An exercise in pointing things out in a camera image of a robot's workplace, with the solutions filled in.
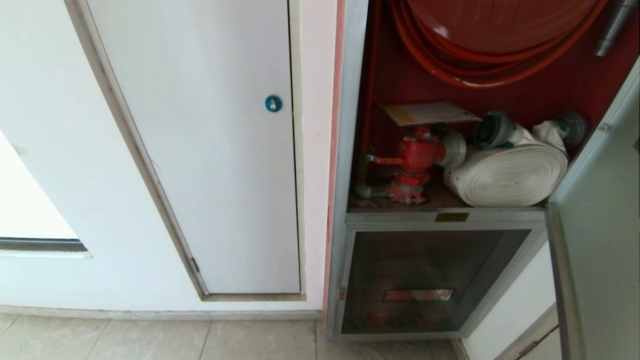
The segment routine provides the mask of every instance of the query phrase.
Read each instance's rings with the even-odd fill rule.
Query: beige tile floor
[[[0,360],[456,360],[448,341],[324,341],[313,321],[128,321],[0,314]]]

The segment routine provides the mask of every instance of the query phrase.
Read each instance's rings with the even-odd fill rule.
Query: baseboard
[[[112,311],[0,305],[0,313],[111,320],[320,320],[322,311]]]
[[[460,341],[460,339],[452,339],[451,346],[453,346],[453,351],[456,353],[456,359],[469,360],[467,350],[465,349],[465,346],[462,341]]]

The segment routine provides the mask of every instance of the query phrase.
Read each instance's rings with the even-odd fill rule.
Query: fire hose cabinet
[[[579,347],[575,287],[566,284],[582,273],[568,264],[558,216],[567,207],[557,206],[581,179],[606,175],[588,165],[600,159],[592,154],[602,142],[629,143],[603,167],[621,159],[638,166],[629,160],[637,156],[637,115],[610,132],[622,128],[611,125],[622,122],[621,109],[637,106],[637,2],[548,1],[531,11],[517,1],[471,3],[339,7],[329,340],[467,337],[548,241],[563,342]],[[606,217],[631,204],[626,195],[613,203],[618,187],[609,184],[634,172],[590,185],[581,196],[609,196],[579,210]],[[625,191],[637,193],[637,181],[628,183]],[[639,207],[618,218],[635,224]]]

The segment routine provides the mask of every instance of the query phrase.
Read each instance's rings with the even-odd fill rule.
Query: rolled white fire hose
[[[445,171],[445,184],[471,206],[531,206],[544,200],[567,168],[560,129],[547,121],[533,135],[516,125],[513,147],[470,147],[462,166]]]

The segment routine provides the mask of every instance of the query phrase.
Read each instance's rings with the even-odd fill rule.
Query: red hose
[[[486,54],[462,48],[442,38],[417,18],[405,0],[388,1],[400,38],[418,63],[446,83],[473,89],[508,85],[543,69],[578,41],[606,3],[607,0],[598,0],[585,19],[569,33],[523,51]],[[455,65],[442,57],[463,65]]]

